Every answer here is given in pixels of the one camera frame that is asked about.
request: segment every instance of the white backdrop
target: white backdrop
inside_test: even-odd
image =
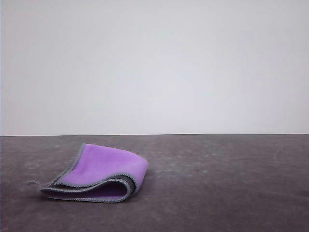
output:
[[[308,9],[2,0],[1,135],[309,133]]]

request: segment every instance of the gray trim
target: gray trim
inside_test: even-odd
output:
[[[88,197],[88,198],[63,198],[63,197],[48,196],[48,193],[46,194],[46,196],[48,198],[58,199],[58,200],[86,201],[86,202],[100,202],[100,203],[116,203],[116,202],[121,202],[121,201],[124,201],[125,199],[127,199],[130,196],[131,188],[130,188],[129,184],[125,180],[122,180],[122,179],[111,179],[111,180],[107,180],[104,184],[111,183],[111,182],[118,182],[118,183],[123,184],[126,187],[126,194],[125,194],[125,196],[122,196],[122,197],[119,197],[119,198],[116,198],[116,199],[109,199],[108,197],[106,197],[106,198],[90,198],[90,197]],[[104,184],[101,184],[101,185],[98,185],[98,186],[94,186],[92,188],[87,188],[88,189],[87,191],[99,188],[99,187],[101,187]],[[76,193],[76,190],[78,191],[78,189],[76,189],[76,190],[61,190],[61,189],[56,189],[56,188],[45,188],[44,190],[47,190],[47,192],[48,191],[54,191],[54,192],[66,192],[66,193]]]
[[[104,182],[104,181],[106,181],[108,179],[116,178],[116,177],[118,177],[120,175],[124,175],[124,176],[127,176],[130,179],[132,179],[132,181],[135,184],[135,191],[133,192],[133,194],[135,194],[140,189],[140,186],[138,186],[136,179],[133,176],[131,176],[130,174],[127,174],[127,173],[116,173],[116,174],[113,174],[113,175],[109,175],[108,177],[106,177],[106,178],[104,178],[102,180],[99,180],[97,182],[93,182],[93,183],[90,183],[90,184],[86,184],[86,185],[80,185],[80,184],[76,185],[76,184],[72,184],[72,183],[67,182],[67,181],[59,181],[59,180],[56,181],[54,183],[54,185],[65,185],[65,186],[74,187],[74,188],[85,188],[85,187],[90,187],[90,186],[94,186],[94,185],[100,184],[100,183],[102,183],[102,182]]]

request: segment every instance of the cloth fold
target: cloth fold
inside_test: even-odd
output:
[[[83,144],[73,164],[40,190],[53,199],[116,203],[140,189],[147,167],[132,152]]]

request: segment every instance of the folded cloth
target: folded cloth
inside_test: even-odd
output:
[[[140,189],[147,167],[132,152],[83,144],[73,164],[40,190],[53,199],[120,202]]]

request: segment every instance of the gray floor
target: gray floor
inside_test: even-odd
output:
[[[37,185],[70,165],[81,143],[150,163],[123,203],[49,200]],[[309,135],[1,138],[2,232],[307,232]]]

